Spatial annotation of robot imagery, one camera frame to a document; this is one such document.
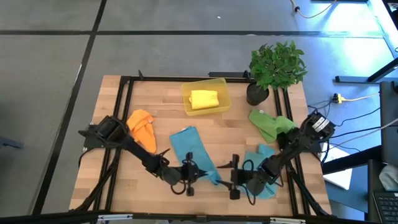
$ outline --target wooden tabletop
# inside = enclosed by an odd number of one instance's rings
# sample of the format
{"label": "wooden tabletop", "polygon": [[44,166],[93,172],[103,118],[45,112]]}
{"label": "wooden tabletop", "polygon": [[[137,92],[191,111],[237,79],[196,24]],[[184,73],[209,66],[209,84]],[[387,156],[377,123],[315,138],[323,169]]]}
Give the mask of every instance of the wooden tabletop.
{"label": "wooden tabletop", "polygon": [[[112,115],[120,76],[106,75],[99,91],[93,122],[98,124],[104,116]],[[134,110],[143,109],[153,115],[157,153],[171,148],[165,157],[170,166],[179,166],[171,146],[169,136],[181,131],[187,126],[196,126],[215,166],[224,165],[239,154],[244,158],[246,151],[256,151],[258,144],[267,144],[258,129],[248,117],[253,107],[246,103],[246,83],[228,83],[232,107],[224,113],[207,114],[203,116],[187,116],[184,112],[182,82],[145,82],[135,81],[130,102],[129,116]],[[121,111],[127,88],[123,92]],[[282,111],[285,114],[282,92],[279,93]],[[289,88],[289,98],[294,121],[300,125],[307,117],[308,110],[302,84]],[[271,116],[277,116],[274,92],[270,91],[268,99],[255,108],[264,110]],[[269,144],[279,152],[277,143]],[[104,149],[89,152],[81,161],[72,195],[70,208],[76,208],[88,196],[98,181]],[[331,212],[325,182],[319,161],[311,154],[300,155],[302,160],[305,183],[315,200],[322,208]],[[218,169],[221,178],[230,179],[229,169]],[[286,183],[286,172],[282,178]],[[173,213],[173,214],[208,214],[208,215],[258,215],[258,216],[291,216],[289,190],[287,184],[277,189],[276,196],[257,200],[255,206],[249,204],[246,194],[241,194],[240,200],[230,200],[228,189],[222,185],[213,185],[207,179],[200,179],[193,184],[195,196],[175,195],[170,186],[154,178],[145,171],[141,162],[127,151],[122,151],[119,170],[116,179],[111,210],[113,212],[137,213]],[[104,201],[108,186],[104,187],[100,208]],[[300,191],[296,186],[298,209],[303,213]]]}

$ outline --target towel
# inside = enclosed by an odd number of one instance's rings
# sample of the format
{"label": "towel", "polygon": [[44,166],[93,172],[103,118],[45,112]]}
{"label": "towel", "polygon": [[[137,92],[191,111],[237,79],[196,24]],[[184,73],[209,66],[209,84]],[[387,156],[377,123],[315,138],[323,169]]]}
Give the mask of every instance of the towel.
{"label": "towel", "polygon": [[[251,159],[253,161],[254,164],[254,170],[257,169],[257,167],[260,165],[260,163],[265,159],[268,158],[272,155],[274,155],[275,150],[273,150],[273,148],[266,146],[264,144],[260,144],[259,145],[259,150],[258,153],[255,152],[246,152],[246,154],[244,155],[244,161]],[[251,165],[250,163],[246,163],[244,167],[242,167],[242,169],[244,170],[251,170]],[[264,190],[257,196],[257,198],[259,199],[267,199],[270,197],[273,197],[276,192],[277,192],[277,185],[276,184],[266,184],[266,186],[264,187]],[[240,191],[242,192],[246,192],[245,189],[243,187],[239,187]]]}
{"label": "towel", "polygon": [[217,94],[217,91],[213,90],[192,90],[189,96],[192,109],[196,110],[218,106]]}
{"label": "towel", "polygon": [[267,143],[274,142],[279,133],[287,133],[289,130],[296,127],[296,124],[293,121],[284,116],[272,118],[264,111],[257,109],[253,109],[251,111],[249,120],[257,126],[262,137]]}
{"label": "towel", "polygon": [[127,120],[127,125],[134,140],[141,143],[148,152],[155,153],[156,140],[152,122],[154,118],[148,112],[135,110]]}
{"label": "towel", "polygon": [[192,160],[198,165],[199,169],[207,171],[207,175],[204,177],[218,185],[217,180],[221,180],[221,177],[207,154],[196,127],[190,126],[177,134],[171,135],[170,141],[180,163],[185,159],[188,152],[192,152]]}

